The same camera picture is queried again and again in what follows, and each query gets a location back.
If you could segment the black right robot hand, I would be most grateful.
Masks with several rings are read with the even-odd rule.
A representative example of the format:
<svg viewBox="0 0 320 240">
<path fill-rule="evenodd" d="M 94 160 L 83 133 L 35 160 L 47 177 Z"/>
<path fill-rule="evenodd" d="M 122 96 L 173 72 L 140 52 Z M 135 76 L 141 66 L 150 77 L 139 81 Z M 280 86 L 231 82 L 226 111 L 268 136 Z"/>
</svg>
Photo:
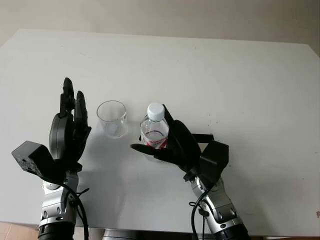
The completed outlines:
<svg viewBox="0 0 320 240">
<path fill-rule="evenodd" d="M 184 181 L 192 182 L 196 178 L 196 167 L 201 154 L 198 142 L 180 120 L 173 119 L 166 107 L 164 108 L 164 119 L 169 126 L 166 147 L 156 149 L 140 143 L 133 143 L 130 147 L 156 160 L 178 166 L 185 172 Z"/>
</svg>

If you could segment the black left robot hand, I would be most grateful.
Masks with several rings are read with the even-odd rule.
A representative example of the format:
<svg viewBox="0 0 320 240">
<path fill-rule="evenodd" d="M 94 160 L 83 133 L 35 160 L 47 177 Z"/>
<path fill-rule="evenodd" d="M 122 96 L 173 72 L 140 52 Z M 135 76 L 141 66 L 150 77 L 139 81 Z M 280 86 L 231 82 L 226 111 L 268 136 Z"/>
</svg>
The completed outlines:
<svg viewBox="0 0 320 240">
<path fill-rule="evenodd" d="M 49 133 L 49 150 L 53 161 L 66 171 L 80 172 L 79 160 L 91 132 L 82 91 L 74 94 L 73 83 L 65 77 L 60 94 L 59 112 L 54 116 Z"/>
</svg>

